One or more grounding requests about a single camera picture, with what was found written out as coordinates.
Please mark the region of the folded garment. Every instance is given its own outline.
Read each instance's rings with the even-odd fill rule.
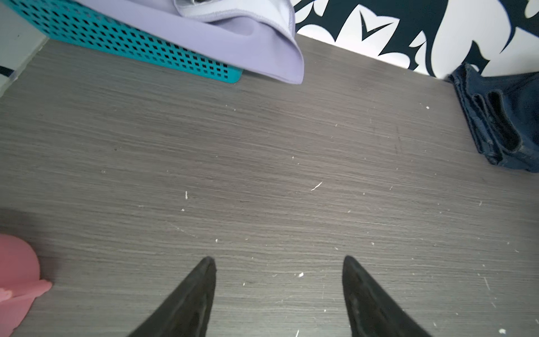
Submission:
[[[294,22],[294,9],[290,2],[257,0],[257,3],[264,1],[268,9],[279,12],[277,15],[275,11],[268,10],[268,15],[263,18],[257,16],[256,10],[251,13],[244,10],[218,13],[210,8],[203,15],[197,14],[200,11],[187,10],[189,6],[202,9],[203,6],[206,8],[228,1],[182,0],[178,1],[176,8],[175,0],[77,0],[106,16],[209,58],[283,82],[300,84],[304,63],[294,39],[294,26],[290,26]],[[251,10],[256,7],[244,6]],[[184,13],[193,18],[182,16],[178,12],[180,7],[182,12],[186,10]]]
[[[539,72],[482,77],[462,64],[449,79],[478,152],[493,165],[539,172]]]

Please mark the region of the folded denim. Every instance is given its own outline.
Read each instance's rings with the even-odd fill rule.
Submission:
[[[539,72],[482,77],[462,64],[449,79],[477,151],[493,165],[539,172]]]

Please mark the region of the perforated basket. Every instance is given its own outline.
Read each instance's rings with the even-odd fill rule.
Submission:
[[[52,39],[235,83],[242,69],[159,39],[70,0],[0,0]]]

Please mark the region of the black and white wallpaper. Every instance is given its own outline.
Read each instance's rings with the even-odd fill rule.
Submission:
[[[539,0],[291,0],[298,34],[444,78],[539,71]]]

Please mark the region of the white fabric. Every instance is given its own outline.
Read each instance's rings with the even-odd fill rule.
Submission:
[[[248,16],[265,23],[281,34],[295,35],[294,8],[290,0],[174,0],[179,14],[201,22],[215,22],[238,16]]]

